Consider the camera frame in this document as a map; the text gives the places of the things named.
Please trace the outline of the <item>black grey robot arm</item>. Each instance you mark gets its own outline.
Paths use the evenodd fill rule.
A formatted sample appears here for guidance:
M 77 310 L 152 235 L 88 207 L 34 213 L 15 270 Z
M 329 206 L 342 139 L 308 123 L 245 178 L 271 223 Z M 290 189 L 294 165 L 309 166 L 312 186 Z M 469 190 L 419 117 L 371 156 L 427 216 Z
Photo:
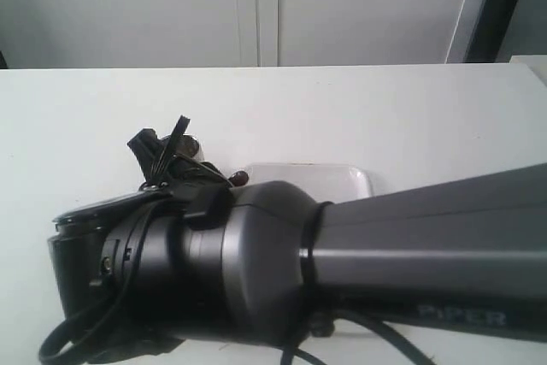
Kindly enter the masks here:
M 285 181 L 235 187 L 166 138 L 129 141 L 145 182 L 56 218 L 66 316 L 116 304 L 174 339 L 276 344 L 315 309 L 510 339 L 546 338 L 546 167 L 347 203 Z

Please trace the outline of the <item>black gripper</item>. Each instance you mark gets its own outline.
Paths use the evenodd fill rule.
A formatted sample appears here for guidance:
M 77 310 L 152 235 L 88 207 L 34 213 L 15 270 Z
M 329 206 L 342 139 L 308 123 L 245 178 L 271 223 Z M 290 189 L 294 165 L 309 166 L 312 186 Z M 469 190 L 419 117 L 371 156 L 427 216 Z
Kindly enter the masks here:
M 228 178 L 212 163 L 195 162 L 176 153 L 177 143 L 181 136 L 187 134 L 189 124 L 190 119 L 182 115 L 171 134 L 165 138 L 159 138 L 152 128 L 144 128 L 127 142 L 144 176 L 140 191 L 163 191 L 171 194 L 182 191 L 183 198 L 191 198 L 206 185 L 233 187 Z

